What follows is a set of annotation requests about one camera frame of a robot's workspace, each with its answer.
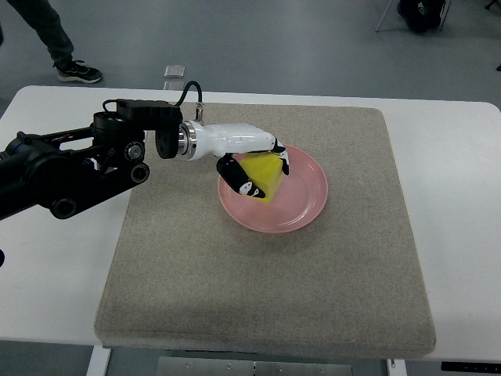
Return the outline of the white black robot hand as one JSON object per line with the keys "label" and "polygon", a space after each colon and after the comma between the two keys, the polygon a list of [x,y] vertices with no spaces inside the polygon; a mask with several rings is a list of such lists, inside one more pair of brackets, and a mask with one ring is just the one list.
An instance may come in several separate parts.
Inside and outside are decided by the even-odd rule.
{"label": "white black robot hand", "polygon": [[278,156],[283,174],[290,174],[286,147],[260,128],[246,123],[202,125],[196,121],[184,121],[179,126],[178,158],[195,161],[209,154],[220,157],[216,163],[218,174],[240,195],[265,198],[265,192],[250,180],[233,154],[263,151]]}

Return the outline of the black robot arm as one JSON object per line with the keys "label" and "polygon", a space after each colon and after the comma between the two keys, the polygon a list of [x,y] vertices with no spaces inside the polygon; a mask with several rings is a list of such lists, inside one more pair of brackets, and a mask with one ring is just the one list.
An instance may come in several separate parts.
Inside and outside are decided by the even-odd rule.
{"label": "black robot arm", "polygon": [[253,125],[203,125],[203,92],[189,81],[179,100],[114,99],[93,122],[45,135],[18,132],[1,152],[1,217],[39,205],[57,219],[68,219],[144,183],[146,132],[154,133],[163,159],[195,161],[212,154],[218,174],[236,193],[265,199],[271,189],[252,179],[236,154],[279,158],[279,172],[289,175],[286,147]]}

